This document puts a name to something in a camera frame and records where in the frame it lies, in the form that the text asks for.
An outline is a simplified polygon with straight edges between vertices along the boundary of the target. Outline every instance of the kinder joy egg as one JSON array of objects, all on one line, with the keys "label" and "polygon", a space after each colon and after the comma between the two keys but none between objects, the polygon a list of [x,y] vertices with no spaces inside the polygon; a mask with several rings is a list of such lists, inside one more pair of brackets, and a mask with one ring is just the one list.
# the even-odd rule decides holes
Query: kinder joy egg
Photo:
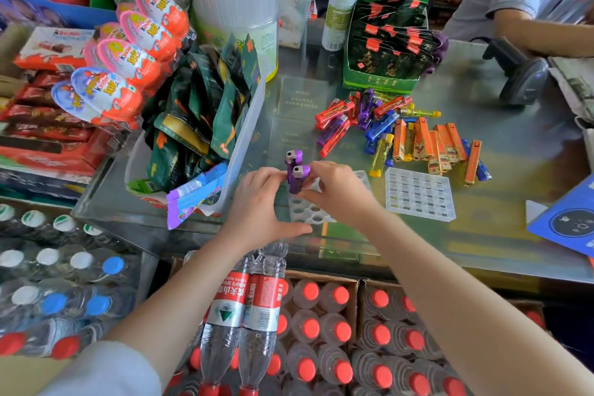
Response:
[{"label": "kinder joy egg", "polygon": [[110,124],[111,119],[104,118],[101,113],[82,99],[70,82],[64,80],[52,86],[52,99],[67,113],[92,124]]},{"label": "kinder joy egg", "polygon": [[91,38],[83,47],[84,61],[87,66],[105,68],[101,62],[99,55],[97,55],[97,40]]},{"label": "kinder joy egg", "polygon": [[129,2],[118,3],[117,8],[115,9],[115,15],[119,19],[119,16],[124,11],[130,11],[130,10],[131,11],[137,11],[138,13],[140,12],[140,10],[138,9],[138,7],[136,6],[136,3],[129,3]]},{"label": "kinder joy egg", "polygon": [[71,82],[95,110],[115,121],[130,121],[143,103],[141,92],[114,72],[81,67],[72,73]]},{"label": "kinder joy egg", "polygon": [[129,84],[145,89],[161,77],[161,65],[140,47],[122,39],[103,39],[97,54],[107,70],[124,77]]},{"label": "kinder joy egg", "polygon": [[146,50],[158,62],[173,60],[181,47],[181,40],[141,13],[124,11],[119,21],[128,40]]},{"label": "kinder joy egg", "polygon": [[122,26],[117,22],[107,22],[99,27],[99,39],[115,38],[126,39]]},{"label": "kinder joy egg", "polygon": [[185,37],[189,32],[189,18],[173,0],[136,0],[140,11],[165,27],[173,36]]}]

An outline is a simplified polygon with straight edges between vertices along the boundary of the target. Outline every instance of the bottle label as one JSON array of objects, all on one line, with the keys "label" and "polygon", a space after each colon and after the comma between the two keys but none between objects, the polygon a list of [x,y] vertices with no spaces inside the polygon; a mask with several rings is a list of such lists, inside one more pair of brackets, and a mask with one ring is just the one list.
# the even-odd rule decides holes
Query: bottle label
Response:
[{"label": "bottle label", "polygon": [[261,332],[276,332],[283,288],[278,277],[253,275],[249,281],[243,326]]},{"label": "bottle label", "polygon": [[245,310],[249,274],[229,273],[210,304],[206,322],[225,327],[240,327]]}]

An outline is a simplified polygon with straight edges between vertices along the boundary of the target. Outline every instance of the white bottle cap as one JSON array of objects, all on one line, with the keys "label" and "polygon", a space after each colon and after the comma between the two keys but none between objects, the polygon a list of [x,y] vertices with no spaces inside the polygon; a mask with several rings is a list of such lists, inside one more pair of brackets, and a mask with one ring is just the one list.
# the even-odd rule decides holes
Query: white bottle cap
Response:
[{"label": "white bottle cap", "polygon": [[70,265],[76,269],[87,269],[93,263],[93,256],[89,252],[77,252],[70,258]]},{"label": "white bottle cap", "polygon": [[25,254],[20,250],[9,249],[0,254],[0,266],[14,268],[22,263]]},{"label": "white bottle cap", "polygon": [[57,249],[46,247],[45,249],[41,249],[39,251],[35,260],[37,260],[37,263],[41,263],[41,265],[49,266],[57,262],[59,258],[60,253]]},{"label": "white bottle cap", "polygon": [[41,290],[35,285],[25,285],[12,294],[11,300],[15,305],[32,304],[39,297]]},{"label": "white bottle cap", "polygon": [[0,221],[8,221],[14,217],[16,210],[12,205],[0,204]]},{"label": "white bottle cap", "polygon": [[27,227],[39,227],[45,222],[45,215],[39,210],[30,210],[23,215],[21,222]]},{"label": "white bottle cap", "polygon": [[101,230],[100,228],[93,227],[91,226],[91,224],[85,224],[83,230],[85,233],[88,233],[93,237],[96,237],[97,235],[101,235],[103,233],[103,230]]},{"label": "white bottle cap", "polygon": [[76,221],[68,215],[60,215],[54,220],[54,228],[60,232],[71,232],[76,229]]}]

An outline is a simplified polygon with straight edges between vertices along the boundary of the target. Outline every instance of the glass counter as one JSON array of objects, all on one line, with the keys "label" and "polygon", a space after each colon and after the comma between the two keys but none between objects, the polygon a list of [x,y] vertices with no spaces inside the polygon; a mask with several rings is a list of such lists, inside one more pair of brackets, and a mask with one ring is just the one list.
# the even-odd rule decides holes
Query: glass counter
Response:
[{"label": "glass counter", "polygon": [[[278,74],[267,84],[242,174],[261,166],[284,168],[290,149],[302,149],[306,163],[317,158],[319,132],[313,128],[314,115],[334,97],[345,98],[348,93],[342,88],[342,53],[320,47],[322,27],[323,20],[310,21],[301,49],[280,48]],[[482,140],[481,159],[493,179],[464,187],[464,166],[455,166],[447,174],[455,220],[402,217],[465,268],[594,282],[587,257],[526,230],[527,200],[551,204],[589,173],[581,131],[552,82],[534,105],[503,107],[498,96],[506,77],[494,60],[482,59],[485,47],[451,41],[444,62],[433,75],[421,78],[412,98],[419,109],[442,112],[440,118],[429,120],[430,127],[436,121],[454,122],[462,137]],[[122,151],[103,163],[74,215],[160,256],[203,244],[218,231],[224,216],[195,214],[178,229],[167,231],[165,210],[124,189],[123,174],[136,137],[132,135]],[[364,135],[350,129],[327,159],[367,171],[371,157],[364,154],[364,146]],[[426,162],[396,166],[427,172]],[[375,197],[385,203],[384,178],[369,180]],[[276,213],[279,220],[290,220],[284,187],[277,194]],[[314,226],[313,234],[293,241],[291,252],[301,257],[341,259],[351,267],[383,265],[371,244],[337,223]]]}]

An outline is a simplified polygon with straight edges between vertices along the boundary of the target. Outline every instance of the blue bottle cap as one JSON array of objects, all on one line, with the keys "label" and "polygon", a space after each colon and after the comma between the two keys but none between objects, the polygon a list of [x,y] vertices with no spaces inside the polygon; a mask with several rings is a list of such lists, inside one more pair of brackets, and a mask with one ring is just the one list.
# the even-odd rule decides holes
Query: blue bottle cap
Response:
[{"label": "blue bottle cap", "polygon": [[102,269],[104,273],[114,275],[122,271],[123,266],[124,263],[122,257],[109,257],[104,261]]},{"label": "blue bottle cap", "polygon": [[47,295],[41,302],[41,311],[46,315],[53,315],[66,306],[68,298],[62,293]]},{"label": "blue bottle cap", "polygon": [[109,310],[111,299],[107,296],[92,297],[87,303],[87,316],[99,316]]}]

